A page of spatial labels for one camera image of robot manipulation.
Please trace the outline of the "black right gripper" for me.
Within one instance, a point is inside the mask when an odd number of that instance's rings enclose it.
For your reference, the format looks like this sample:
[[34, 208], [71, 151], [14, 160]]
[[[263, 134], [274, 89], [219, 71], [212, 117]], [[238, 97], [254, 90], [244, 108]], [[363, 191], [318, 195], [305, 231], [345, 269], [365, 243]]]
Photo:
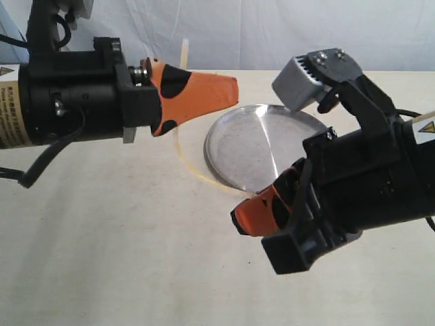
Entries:
[[425, 216], [425, 147], [410, 126], [377, 155], [360, 132], [307, 141], [300, 158], [269, 186], [238, 204], [232, 222], [262, 246], [278, 274], [305, 272], [362, 232]]

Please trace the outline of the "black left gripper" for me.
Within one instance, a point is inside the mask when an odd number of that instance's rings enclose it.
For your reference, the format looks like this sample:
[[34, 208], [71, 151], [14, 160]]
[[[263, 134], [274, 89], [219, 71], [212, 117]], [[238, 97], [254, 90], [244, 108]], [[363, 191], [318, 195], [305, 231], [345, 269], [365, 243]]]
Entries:
[[235, 77], [187, 71], [157, 58], [135, 76], [118, 38], [96, 37], [92, 51], [34, 54], [19, 69], [19, 95], [31, 143], [47, 145], [80, 126], [79, 141], [120, 138], [149, 126], [155, 137], [239, 102]]

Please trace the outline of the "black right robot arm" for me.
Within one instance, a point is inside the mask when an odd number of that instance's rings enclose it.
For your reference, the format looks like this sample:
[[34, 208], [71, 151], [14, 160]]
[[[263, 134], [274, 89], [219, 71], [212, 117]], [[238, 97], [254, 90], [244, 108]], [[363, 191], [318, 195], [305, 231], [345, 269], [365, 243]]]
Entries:
[[306, 272], [365, 230], [433, 218], [434, 117], [403, 115], [377, 153], [362, 130], [305, 139], [305, 158], [231, 211], [240, 234], [261, 237], [275, 273]]

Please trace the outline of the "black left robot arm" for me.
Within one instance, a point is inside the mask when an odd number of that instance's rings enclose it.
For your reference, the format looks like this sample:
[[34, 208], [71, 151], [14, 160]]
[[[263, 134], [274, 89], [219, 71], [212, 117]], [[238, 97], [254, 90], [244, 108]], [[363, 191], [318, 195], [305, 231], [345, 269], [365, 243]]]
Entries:
[[125, 62], [120, 40], [97, 37], [87, 52], [46, 52], [1, 66], [1, 147], [155, 137], [194, 118], [236, 105], [236, 78], [146, 58]]

